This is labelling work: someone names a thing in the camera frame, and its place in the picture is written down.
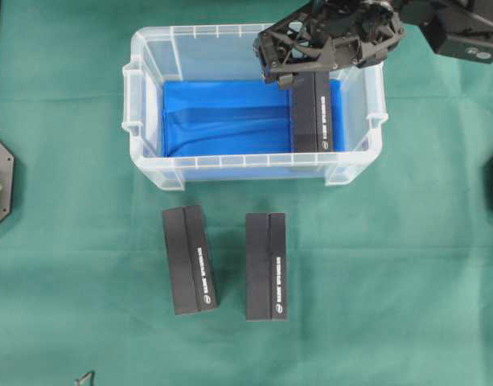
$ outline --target wire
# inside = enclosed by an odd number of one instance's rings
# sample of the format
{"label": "wire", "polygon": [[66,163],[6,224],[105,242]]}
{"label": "wire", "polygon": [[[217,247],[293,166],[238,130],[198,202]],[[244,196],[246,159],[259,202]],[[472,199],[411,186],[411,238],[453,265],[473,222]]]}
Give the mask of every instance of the wire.
{"label": "wire", "polygon": [[81,386],[85,383],[86,380],[89,381],[88,386],[94,386],[94,377],[96,376],[96,372],[91,370],[90,372],[86,372],[80,378],[75,380],[75,386]]}

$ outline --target logo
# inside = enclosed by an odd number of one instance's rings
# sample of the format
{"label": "logo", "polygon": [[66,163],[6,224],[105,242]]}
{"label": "logo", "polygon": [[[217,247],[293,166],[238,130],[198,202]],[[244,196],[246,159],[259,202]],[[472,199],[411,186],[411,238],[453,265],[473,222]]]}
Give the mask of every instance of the logo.
{"label": "logo", "polygon": [[198,261],[199,261],[199,271],[201,272],[201,284],[203,287],[203,293],[208,294],[207,274],[205,273],[205,263],[203,262],[203,250],[201,248],[198,248],[197,252],[198,252]]}
{"label": "logo", "polygon": [[323,142],[327,140],[327,99],[321,97],[321,123],[323,124]]}
{"label": "logo", "polygon": [[275,305],[275,310],[278,314],[281,314],[284,311],[284,308],[281,306],[281,257],[277,256],[275,259],[276,265],[276,280],[277,280],[277,304]]}

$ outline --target screw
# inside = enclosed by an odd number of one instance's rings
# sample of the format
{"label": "screw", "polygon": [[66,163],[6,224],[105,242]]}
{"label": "screw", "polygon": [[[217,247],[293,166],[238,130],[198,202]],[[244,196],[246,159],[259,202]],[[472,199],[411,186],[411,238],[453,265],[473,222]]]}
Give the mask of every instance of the screw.
{"label": "screw", "polygon": [[466,54],[468,55],[477,55],[479,53],[479,49],[477,47],[468,47],[466,49]]}
{"label": "screw", "polygon": [[488,60],[492,57],[492,55],[489,52],[479,52],[477,54],[477,58],[481,60]]}

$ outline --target green tablecloth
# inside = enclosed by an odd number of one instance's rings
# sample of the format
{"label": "green tablecloth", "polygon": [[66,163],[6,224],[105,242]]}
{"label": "green tablecloth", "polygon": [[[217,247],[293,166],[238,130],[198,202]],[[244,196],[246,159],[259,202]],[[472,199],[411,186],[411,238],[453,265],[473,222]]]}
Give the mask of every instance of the green tablecloth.
{"label": "green tablecloth", "polygon": [[[121,66],[144,26],[273,21],[302,2],[2,0],[0,385],[493,385],[493,65],[385,64],[384,151],[354,183],[190,183],[129,159]],[[220,308],[173,315],[160,211],[199,203]],[[244,215],[288,217],[290,320],[244,320]]]}

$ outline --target blue plastic liner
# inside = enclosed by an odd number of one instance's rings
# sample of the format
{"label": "blue plastic liner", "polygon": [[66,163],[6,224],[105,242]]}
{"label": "blue plastic liner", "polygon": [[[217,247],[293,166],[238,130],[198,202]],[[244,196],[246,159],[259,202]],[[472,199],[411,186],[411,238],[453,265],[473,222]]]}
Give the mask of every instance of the blue plastic liner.
{"label": "blue plastic liner", "polygon": [[[344,151],[340,83],[331,80],[334,151]],[[290,153],[289,92],[261,80],[166,82],[162,156]]]}

